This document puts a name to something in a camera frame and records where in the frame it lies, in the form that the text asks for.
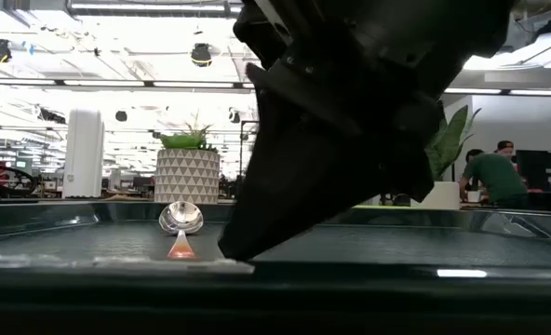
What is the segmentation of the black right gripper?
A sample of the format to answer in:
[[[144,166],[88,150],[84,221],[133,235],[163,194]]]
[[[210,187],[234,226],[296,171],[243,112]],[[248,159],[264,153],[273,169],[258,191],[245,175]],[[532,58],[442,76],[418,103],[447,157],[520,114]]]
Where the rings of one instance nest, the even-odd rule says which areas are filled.
[[[261,62],[246,70],[259,94],[260,126],[218,242],[225,257],[249,260],[382,189],[417,202],[433,190],[417,140],[392,139],[381,169],[364,155],[365,139],[347,137],[432,136],[441,118],[412,69],[369,57],[355,27],[324,1],[244,2],[234,32]]]

